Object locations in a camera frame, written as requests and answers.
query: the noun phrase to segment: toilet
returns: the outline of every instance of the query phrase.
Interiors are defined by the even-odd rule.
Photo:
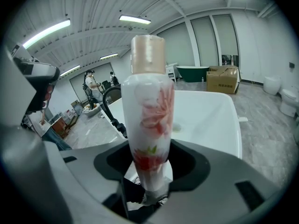
[[[263,90],[271,95],[276,95],[281,85],[280,77],[264,77]]]
[[[299,107],[299,94],[290,90],[281,91],[280,111],[288,116],[294,117],[297,107]]]

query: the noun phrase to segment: pink flower design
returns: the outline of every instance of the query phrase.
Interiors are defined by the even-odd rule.
[[[144,99],[142,105],[142,120],[140,126],[150,137],[160,138],[170,135],[173,119],[174,85],[160,88],[156,101]]]

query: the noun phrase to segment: bottle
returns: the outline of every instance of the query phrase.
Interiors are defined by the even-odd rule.
[[[131,69],[121,85],[128,141],[146,193],[165,187],[172,131],[174,84],[165,71],[165,40],[137,35],[131,41]]]

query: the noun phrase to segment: green bathtub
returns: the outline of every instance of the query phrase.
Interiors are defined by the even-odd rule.
[[[186,82],[201,82],[202,78],[206,82],[206,72],[209,71],[208,66],[177,66],[177,69]]]

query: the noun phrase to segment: cardboard box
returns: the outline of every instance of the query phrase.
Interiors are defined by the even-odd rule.
[[[206,73],[207,91],[236,94],[241,80],[239,68],[233,65],[211,66]]]

